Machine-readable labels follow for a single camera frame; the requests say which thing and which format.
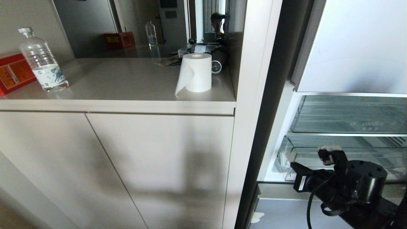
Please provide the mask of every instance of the paper towel roll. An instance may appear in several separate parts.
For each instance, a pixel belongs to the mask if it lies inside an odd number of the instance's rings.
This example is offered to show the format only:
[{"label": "paper towel roll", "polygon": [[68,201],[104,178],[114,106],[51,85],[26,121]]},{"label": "paper towel roll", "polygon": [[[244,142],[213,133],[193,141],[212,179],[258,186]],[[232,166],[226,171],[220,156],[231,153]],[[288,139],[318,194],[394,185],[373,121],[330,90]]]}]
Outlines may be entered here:
[{"label": "paper towel roll", "polygon": [[184,55],[175,95],[184,87],[192,92],[208,91],[212,87],[211,62],[212,56],[207,53]]}]

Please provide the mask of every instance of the crisper drawer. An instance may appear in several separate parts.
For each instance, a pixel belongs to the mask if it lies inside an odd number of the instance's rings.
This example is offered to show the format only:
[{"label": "crisper drawer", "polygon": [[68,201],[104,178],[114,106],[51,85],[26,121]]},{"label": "crisper drawer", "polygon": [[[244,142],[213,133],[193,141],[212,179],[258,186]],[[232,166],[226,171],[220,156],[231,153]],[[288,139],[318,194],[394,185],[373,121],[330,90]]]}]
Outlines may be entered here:
[{"label": "crisper drawer", "polygon": [[407,133],[407,98],[303,96],[292,132]]},{"label": "crisper drawer", "polygon": [[286,181],[295,180],[290,162],[298,162],[313,170],[333,169],[324,166],[317,153],[318,146],[339,145],[348,160],[370,161],[387,171],[387,181],[407,179],[407,137],[339,137],[286,136],[279,150],[282,172]]}]

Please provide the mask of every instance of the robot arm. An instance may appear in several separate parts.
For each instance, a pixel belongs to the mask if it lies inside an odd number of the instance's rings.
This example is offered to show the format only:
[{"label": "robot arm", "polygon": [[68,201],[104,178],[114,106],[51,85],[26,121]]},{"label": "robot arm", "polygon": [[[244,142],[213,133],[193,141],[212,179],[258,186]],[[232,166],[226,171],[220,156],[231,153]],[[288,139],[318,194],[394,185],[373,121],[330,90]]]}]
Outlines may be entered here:
[{"label": "robot arm", "polygon": [[316,195],[323,202],[324,214],[339,215],[355,229],[407,229],[406,195],[400,207],[381,196],[387,178],[383,167],[367,161],[348,161],[342,150],[322,149],[318,155],[324,165],[334,165],[334,170],[311,170],[292,162],[297,192],[311,192],[310,201]]}]

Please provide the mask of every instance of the plastic water bottle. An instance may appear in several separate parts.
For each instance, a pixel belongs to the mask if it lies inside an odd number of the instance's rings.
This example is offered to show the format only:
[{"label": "plastic water bottle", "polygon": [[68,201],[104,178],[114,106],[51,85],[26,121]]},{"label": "plastic water bottle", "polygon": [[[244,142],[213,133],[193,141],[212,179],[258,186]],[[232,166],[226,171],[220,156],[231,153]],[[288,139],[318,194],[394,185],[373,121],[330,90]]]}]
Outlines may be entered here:
[{"label": "plastic water bottle", "polygon": [[48,44],[35,37],[31,27],[19,28],[20,34],[26,37],[19,48],[42,88],[47,92],[60,91],[68,87],[68,81],[61,72]]},{"label": "plastic water bottle", "polygon": [[146,24],[146,32],[147,32],[147,38],[149,39],[149,45],[150,47],[156,46],[157,43],[157,34],[155,33],[155,26],[151,22],[147,22]]}]

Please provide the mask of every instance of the white cabinet door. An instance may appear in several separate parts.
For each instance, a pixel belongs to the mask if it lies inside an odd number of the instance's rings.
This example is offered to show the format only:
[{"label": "white cabinet door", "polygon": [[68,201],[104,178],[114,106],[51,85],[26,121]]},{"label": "white cabinet door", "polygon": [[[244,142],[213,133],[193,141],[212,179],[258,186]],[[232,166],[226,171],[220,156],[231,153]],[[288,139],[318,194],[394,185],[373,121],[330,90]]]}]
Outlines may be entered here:
[{"label": "white cabinet door", "polygon": [[233,117],[87,114],[152,229],[220,229]]},{"label": "white cabinet door", "polygon": [[84,114],[0,112],[0,130],[0,151],[79,228],[147,228]]}]

